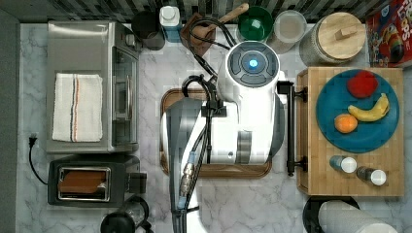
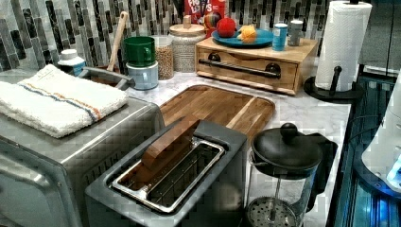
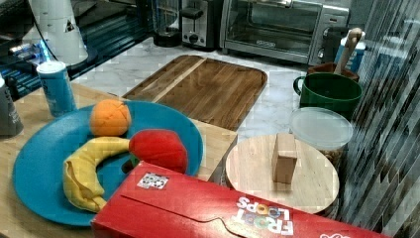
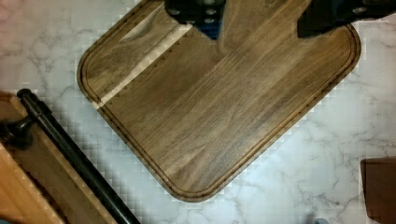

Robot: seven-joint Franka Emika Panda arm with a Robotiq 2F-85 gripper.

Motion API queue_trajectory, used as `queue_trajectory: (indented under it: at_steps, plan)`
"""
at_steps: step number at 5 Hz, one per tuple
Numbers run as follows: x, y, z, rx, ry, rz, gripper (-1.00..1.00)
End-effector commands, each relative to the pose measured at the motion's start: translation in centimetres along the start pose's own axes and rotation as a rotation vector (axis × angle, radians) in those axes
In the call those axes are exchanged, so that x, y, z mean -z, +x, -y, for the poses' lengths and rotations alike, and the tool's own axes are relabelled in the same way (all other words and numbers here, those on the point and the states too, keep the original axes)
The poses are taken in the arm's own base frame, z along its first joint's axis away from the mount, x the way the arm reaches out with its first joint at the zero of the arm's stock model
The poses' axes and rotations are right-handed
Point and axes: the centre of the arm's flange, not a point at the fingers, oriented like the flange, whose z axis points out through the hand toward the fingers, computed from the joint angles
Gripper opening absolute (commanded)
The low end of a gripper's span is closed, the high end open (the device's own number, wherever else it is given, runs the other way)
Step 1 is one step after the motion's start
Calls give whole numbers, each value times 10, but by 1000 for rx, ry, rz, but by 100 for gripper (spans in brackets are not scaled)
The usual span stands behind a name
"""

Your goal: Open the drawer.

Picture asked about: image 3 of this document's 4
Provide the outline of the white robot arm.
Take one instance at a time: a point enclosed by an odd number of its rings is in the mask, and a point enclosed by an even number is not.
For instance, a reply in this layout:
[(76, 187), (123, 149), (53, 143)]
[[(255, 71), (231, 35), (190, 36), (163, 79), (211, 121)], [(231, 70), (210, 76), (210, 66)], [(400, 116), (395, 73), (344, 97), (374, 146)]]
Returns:
[(66, 65), (78, 64), (88, 58), (70, 0), (28, 1), (35, 21), (24, 36), (24, 42), (44, 40), (51, 55)]

